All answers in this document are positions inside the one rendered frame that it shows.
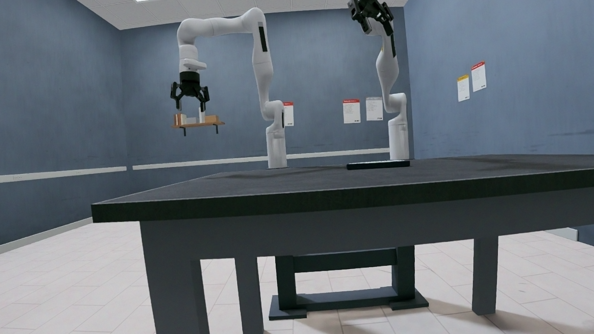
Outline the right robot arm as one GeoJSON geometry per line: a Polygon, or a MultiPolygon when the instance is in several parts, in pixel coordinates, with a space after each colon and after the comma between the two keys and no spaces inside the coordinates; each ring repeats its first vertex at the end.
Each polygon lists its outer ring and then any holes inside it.
{"type": "Polygon", "coordinates": [[[186,19],[182,21],[177,31],[180,48],[180,72],[199,73],[199,70],[207,69],[205,63],[198,62],[198,51],[194,44],[196,37],[210,38],[235,32],[253,34],[252,65],[258,86],[261,114],[266,121],[275,118],[274,123],[266,128],[269,168],[287,167],[284,104],[281,101],[269,101],[273,64],[270,58],[265,15],[261,9],[251,8],[244,15],[234,19],[186,19]]]}

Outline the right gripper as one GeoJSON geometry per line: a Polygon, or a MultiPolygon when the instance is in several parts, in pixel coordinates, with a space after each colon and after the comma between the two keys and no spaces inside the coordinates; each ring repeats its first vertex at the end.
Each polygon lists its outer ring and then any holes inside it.
{"type": "Polygon", "coordinates": [[[177,84],[176,82],[173,82],[173,84],[171,84],[170,98],[176,101],[176,108],[178,109],[178,111],[181,111],[180,99],[184,95],[196,97],[201,102],[201,112],[204,112],[206,109],[205,103],[210,101],[208,88],[206,86],[200,86],[200,75],[199,73],[193,71],[180,72],[180,84],[177,84]],[[176,89],[178,87],[180,88],[181,93],[178,94],[178,96],[176,96],[176,89]],[[202,97],[200,90],[202,91],[204,97],[202,97]]]}

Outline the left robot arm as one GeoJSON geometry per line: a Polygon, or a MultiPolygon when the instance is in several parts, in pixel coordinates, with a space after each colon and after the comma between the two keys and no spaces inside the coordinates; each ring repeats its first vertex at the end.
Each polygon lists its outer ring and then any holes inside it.
{"type": "Polygon", "coordinates": [[[383,46],[377,58],[377,72],[381,83],[385,111],[400,112],[399,116],[388,122],[390,160],[409,159],[409,136],[407,127],[407,97],[404,93],[390,95],[399,67],[395,54],[394,33],[389,37],[383,25],[374,18],[368,18],[372,31],[368,36],[382,36],[383,46]]]}

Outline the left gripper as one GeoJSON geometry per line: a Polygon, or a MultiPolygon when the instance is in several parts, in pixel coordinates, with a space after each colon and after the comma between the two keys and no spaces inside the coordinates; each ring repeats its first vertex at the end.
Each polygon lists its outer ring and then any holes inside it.
{"type": "Polygon", "coordinates": [[[380,4],[378,0],[349,0],[347,4],[352,20],[357,20],[360,23],[365,34],[369,34],[372,31],[368,18],[374,18],[376,21],[379,21],[383,25],[387,36],[391,36],[394,33],[391,23],[394,16],[386,2],[380,4]],[[381,13],[380,16],[377,16],[379,13],[381,13]]]}

